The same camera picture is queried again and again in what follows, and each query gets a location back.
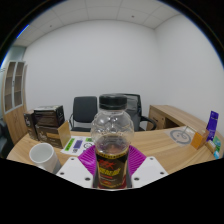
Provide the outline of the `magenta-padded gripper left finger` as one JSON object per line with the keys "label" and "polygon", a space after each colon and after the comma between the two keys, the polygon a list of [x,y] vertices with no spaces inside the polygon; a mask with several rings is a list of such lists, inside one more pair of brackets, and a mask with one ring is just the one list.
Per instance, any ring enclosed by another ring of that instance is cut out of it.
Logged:
{"label": "magenta-padded gripper left finger", "polygon": [[57,176],[84,188],[94,187],[95,175],[95,146],[89,147],[78,157],[70,157],[57,172]]}

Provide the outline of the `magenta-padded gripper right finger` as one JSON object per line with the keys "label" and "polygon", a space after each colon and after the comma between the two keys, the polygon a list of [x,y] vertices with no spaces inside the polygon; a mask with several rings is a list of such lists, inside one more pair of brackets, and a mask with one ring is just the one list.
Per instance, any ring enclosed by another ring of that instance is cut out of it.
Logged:
{"label": "magenta-padded gripper right finger", "polygon": [[129,147],[126,177],[128,188],[140,188],[167,175],[155,157],[146,157],[137,148]]}

